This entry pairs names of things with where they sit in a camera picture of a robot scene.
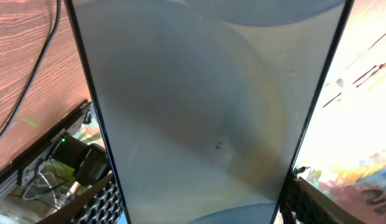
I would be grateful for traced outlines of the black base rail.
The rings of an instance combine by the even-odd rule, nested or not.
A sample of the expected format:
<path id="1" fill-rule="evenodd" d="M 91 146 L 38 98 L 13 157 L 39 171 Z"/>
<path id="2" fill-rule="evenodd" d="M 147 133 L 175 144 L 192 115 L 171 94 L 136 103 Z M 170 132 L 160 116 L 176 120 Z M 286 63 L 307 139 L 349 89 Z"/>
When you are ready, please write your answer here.
<path id="1" fill-rule="evenodd" d="M 66 136 L 72 136 L 78 132 L 83 120 L 91 115 L 91 108 L 92 103 L 84 100 L 0 171 L 0 201 L 15 187 L 23 187 L 35 179 L 36 173 L 43 168 L 43 164 L 50 157 L 51 151 Z"/>

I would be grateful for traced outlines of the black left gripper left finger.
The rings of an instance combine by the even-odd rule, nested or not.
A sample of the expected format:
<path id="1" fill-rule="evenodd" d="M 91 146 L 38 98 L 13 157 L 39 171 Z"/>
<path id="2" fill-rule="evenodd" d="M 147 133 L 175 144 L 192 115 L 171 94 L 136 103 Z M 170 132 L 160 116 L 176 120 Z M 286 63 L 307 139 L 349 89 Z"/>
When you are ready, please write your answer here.
<path id="1" fill-rule="evenodd" d="M 123 212 L 120 190 L 110 172 L 93 187 L 38 224 L 114 224 Z"/>

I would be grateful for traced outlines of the blue screen smartphone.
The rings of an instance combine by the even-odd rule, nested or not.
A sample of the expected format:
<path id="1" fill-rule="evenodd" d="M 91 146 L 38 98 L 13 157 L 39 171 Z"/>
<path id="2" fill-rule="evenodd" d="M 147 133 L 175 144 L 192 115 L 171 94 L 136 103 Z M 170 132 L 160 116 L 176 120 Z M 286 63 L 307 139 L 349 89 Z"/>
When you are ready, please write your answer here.
<path id="1" fill-rule="evenodd" d="M 352 1 L 67 1 L 128 223 L 272 223 Z"/>

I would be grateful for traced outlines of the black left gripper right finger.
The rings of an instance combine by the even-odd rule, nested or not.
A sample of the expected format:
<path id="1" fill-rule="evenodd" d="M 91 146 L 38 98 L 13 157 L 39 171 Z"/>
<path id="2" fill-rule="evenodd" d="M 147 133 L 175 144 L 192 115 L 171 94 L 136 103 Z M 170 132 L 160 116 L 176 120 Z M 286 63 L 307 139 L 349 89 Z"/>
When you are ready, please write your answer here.
<path id="1" fill-rule="evenodd" d="M 363 224 L 299 175 L 307 167 L 293 169 L 282 190 L 279 211 L 284 224 Z"/>

